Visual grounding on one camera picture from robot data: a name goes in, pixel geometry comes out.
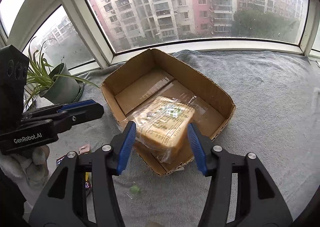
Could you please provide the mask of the white gloved left hand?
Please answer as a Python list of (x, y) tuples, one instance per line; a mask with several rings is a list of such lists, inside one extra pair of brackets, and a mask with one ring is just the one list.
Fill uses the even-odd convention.
[(47, 160), (50, 149), (47, 145), (26, 150), (20, 154), (1, 153), (1, 169), (10, 179), (25, 181), (32, 188), (42, 187), (49, 177)]

